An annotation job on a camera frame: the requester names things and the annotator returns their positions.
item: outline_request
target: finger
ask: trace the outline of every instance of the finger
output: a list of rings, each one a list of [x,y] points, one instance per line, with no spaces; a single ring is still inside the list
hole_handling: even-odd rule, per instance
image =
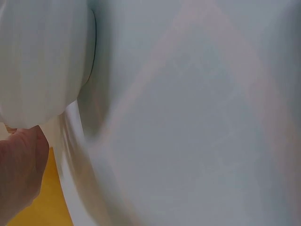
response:
[[[36,143],[36,171],[43,175],[49,155],[49,143],[39,126],[36,127],[37,143]]]

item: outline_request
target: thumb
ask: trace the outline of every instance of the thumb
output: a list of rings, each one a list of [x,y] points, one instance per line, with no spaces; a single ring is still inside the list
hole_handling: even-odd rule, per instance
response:
[[[36,148],[37,133],[34,128],[18,129],[14,134],[8,137],[14,150],[33,152]]]
[[[36,141],[36,171],[41,175],[44,174],[49,155],[49,143],[39,126],[35,127],[37,134]]]

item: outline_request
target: white ceramic surface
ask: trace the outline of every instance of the white ceramic surface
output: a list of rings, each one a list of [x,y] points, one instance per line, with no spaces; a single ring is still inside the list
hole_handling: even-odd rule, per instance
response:
[[[76,100],[92,68],[86,0],[0,1],[0,121],[31,128]]]
[[[74,224],[300,225],[300,2],[90,7],[96,64],[56,148]]]

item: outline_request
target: yellow floor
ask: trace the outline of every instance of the yellow floor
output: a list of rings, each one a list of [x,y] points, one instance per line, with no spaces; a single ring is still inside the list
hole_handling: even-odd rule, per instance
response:
[[[19,213],[8,226],[72,226],[50,149],[41,193],[33,204]]]

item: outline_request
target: hand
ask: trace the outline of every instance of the hand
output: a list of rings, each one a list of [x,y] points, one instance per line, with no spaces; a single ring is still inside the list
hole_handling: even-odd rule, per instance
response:
[[[18,129],[0,141],[0,226],[39,195],[48,152],[39,126]]]

